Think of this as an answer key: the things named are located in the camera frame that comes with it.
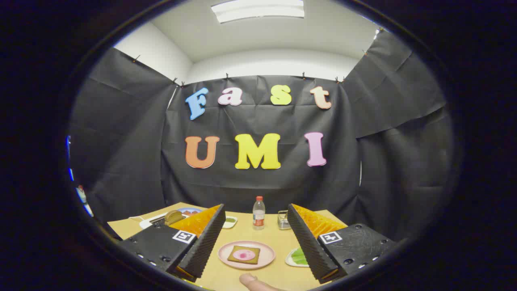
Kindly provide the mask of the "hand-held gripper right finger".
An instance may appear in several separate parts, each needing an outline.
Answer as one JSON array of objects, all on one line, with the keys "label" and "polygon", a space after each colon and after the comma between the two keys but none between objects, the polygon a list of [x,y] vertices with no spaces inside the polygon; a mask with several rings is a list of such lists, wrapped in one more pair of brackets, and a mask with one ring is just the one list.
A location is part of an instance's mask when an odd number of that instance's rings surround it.
[{"label": "hand-held gripper right finger", "polygon": [[288,205],[287,219],[321,284],[360,271],[396,245],[364,224],[345,226],[293,203]]}]

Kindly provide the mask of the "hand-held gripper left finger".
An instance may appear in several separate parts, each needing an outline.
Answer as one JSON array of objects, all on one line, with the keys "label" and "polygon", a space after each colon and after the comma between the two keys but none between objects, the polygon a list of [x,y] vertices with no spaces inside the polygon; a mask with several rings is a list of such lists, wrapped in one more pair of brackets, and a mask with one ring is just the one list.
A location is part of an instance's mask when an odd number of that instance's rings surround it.
[{"label": "hand-held gripper left finger", "polygon": [[170,226],[147,227],[119,245],[146,264],[195,282],[202,276],[225,220],[225,205],[219,204]]}]

